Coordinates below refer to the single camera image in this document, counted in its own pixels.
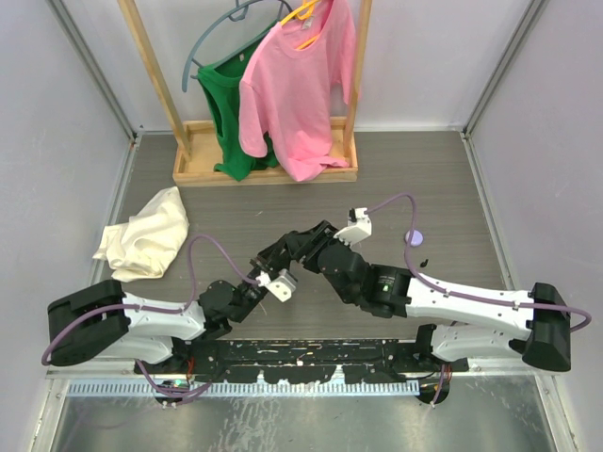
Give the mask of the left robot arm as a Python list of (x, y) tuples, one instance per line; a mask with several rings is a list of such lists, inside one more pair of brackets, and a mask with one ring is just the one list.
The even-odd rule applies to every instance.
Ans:
[(295, 289), (285, 274), (291, 255), (284, 240), (260, 251), (238, 285), (218, 280), (183, 303), (145, 299), (105, 280), (51, 302), (45, 366), (72, 366), (105, 356), (158, 364), (168, 373), (188, 362), (185, 342), (217, 339), (242, 322), (267, 293), (287, 300)]

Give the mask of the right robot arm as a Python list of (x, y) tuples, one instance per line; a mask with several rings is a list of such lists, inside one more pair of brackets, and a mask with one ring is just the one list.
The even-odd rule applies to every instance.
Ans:
[(433, 371), (464, 358), (519, 357), (536, 369), (571, 368), (570, 313), (558, 290), (497, 291), (443, 282), (411, 270), (371, 264), (323, 221), (285, 234), (291, 260), (322, 275), (346, 304), (382, 318), (428, 317), (447, 323), (417, 331), (413, 357)]

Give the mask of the purple earbud case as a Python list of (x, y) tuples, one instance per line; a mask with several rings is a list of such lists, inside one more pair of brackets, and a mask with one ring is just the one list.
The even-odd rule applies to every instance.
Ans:
[(414, 230), (413, 232), (407, 231), (404, 236), (405, 242), (413, 248), (419, 247), (423, 241), (424, 236), (419, 230)]

